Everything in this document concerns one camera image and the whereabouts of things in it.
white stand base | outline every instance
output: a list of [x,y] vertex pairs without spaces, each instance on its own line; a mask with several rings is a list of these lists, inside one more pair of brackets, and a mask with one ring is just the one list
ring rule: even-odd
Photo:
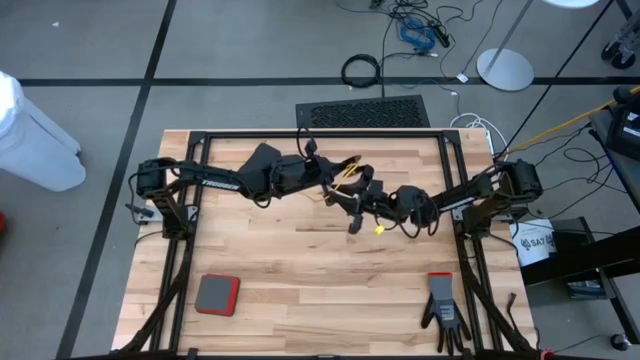
[[478,74],[487,84],[496,89],[518,91],[533,82],[533,66],[519,53],[503,49],[490,70],[487,67],[498,49],[490,49],[478,57]]

black glove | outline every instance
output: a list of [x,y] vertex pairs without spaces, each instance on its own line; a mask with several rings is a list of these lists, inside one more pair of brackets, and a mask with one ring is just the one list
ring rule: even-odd
[[420,326],[426,329],[435,317],[440,329],[438,352],[442,352],[446,338],[447,351],[450,356],[453,356],[453,344],[455,344],[458,351],[462,352],[462,337],[460,336],[460,331],[462,330],[467,340],[471,340],[471,333],[469,333],[469,328],[464,322],[462,314],[460,314],[458,305],[453,301],[451,285],[453,275],[451,273],[439,272],[429,273],[428,275],[431,295],[429,295],[429,302],[427,302],[427,307],[424,309]]

floor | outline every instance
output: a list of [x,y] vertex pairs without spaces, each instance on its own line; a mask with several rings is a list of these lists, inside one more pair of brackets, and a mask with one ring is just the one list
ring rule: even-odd
[[[628,2],[632,10],[640,8],[640,1]],[[340,1],[351,9],[367,3]],[[446,3],[471,14],[472,1]],[[524,3],[500,5],[477,54],[500,43]],[[385,74],[446,83],[458,93],[461,111],[491,120],[507,138],[530,117],[515,144],[608,101],[621,82],[640,83],[640,65],[621,71],[600,60],[624,21],[613,0],[582,10],[533,3],[509,42],[536,72],[524,91],[483,85],[473,60],[465,71],[468,83],[452,79],[472,56],[497,4],[482,1],[473,20],[449,23],[457,45],[443,63],[447,78],[439,58],[395,58]],[[379,96],[379,87],[340,85],[338,74],[354,54],[379,56],[387,24],[385,16],[347,12],[330,0],[0,0],[0,70],[20,79],[26,96],[80,142],[88,174],[81,186],[52,193],[0,173],[0,209],[9,224],[0,238],[0,358],[110,350],[138,233],[124,208],[129,195],[123,179],[155,156],[164,129],[292,128],[297,103]],[[410,50],[395,34],[388,37],[387,52]],[[434,51],[442,58],[446,50],[438,45]],[[370,72],[366,66],[352,70]],[[431,83],[387,87],[388,96],[405,94],[422,95],[433,127],[447,127],[456,115],[455,96]],[[537,161],[559,144],[518,156]],[[588,135],[572,146],[602,153]],[[594,171],[593,164],[559,154],[538,169],[545,187]],[[621,186],[615,174],[608,184]],[[574,182],[545,193],[531,208],[551,215],[594,188]],[[608,189],[562,218],[577,216],[601,231],[621,231],[640,220],[626,195]],[[87,264],[88,258],[99,261]],[[633,306],[640,303],[637,281],[631,276],[617,283],[640,319],[640,307]],[[608,302],[571,301],[559,283],[530,287],[528,296],[542,347],[560,349],[602,335],[563,354],[640,357],[640,348],[623,353],[609,346],[608,336],[621,327]]]

metal pole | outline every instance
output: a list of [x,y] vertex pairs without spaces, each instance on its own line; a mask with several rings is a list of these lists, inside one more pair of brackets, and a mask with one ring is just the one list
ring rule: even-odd
[[498,47],[498,51],[496,51],[496,53],[493,55],[493,58],[491,59],[491,62],[489,62],[489,66],[487,66],[487,70],[485,70],[485,73],[488,73],[489,71],[491,71],[493,64],[498,59],[498,56],[500,56],[502,49],[504,49],[504,47],[507,46],[509,39],[511,39],[511,35],[513,35],[513,33],[516,31],[518,24],[520,24],[520,21],[524,17],[524,14],[526,14],[527,10],[529,10],[529,6],[531,6],[532,2],[533,0],[527,0],[527,3],[524,5],[522,10],[520,11],[520,15],[518,15],[518,18],[516,19],[516,21],[513,22],[513,25],[511,25],[511,29],[509,29],[507,36],[505,36],[504,40],[502,40],[502,44],[500,44],[500,46]]

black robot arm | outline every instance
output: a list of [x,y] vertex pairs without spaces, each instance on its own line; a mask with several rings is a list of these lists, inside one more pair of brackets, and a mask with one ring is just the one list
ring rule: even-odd
[[403,185],[387,194],[383,191],[382,181],[373,179],[371,166],[362,166],[358,171],[361,175],[355,183],[337,189],[336,186],[325,187],[327,205],[338,204],[354,217],[349,227],[349,232],[354,234],[360,230],[363,213],[391,220],[401,228],[409,219],[420,229],[429,227],[442,213],[456,208],[464,208],[465,232],[471,233],[486,226],[491,218],[512,205],[532,202],[542,194],[535,167],[522,160],[497,163],[468,183],[433,197],[411,185]]
[[[259,207],[267,207],[273,197],[296,193],[318,185],[331,184],[336,175],[356,164],[354,156],[340,163],[315,155],[314,143],[305,148],[307,155],[282,155],[263,143],[238,171],[177,161],[172,158],[147,160],[138,166],[136,193],[151,200],[163,216],[163,236],[185,239],[193,226],[186,206],[179,205],[173,195],[189,185],[235,191]],[[167,182],[167,171],[176,177]]]

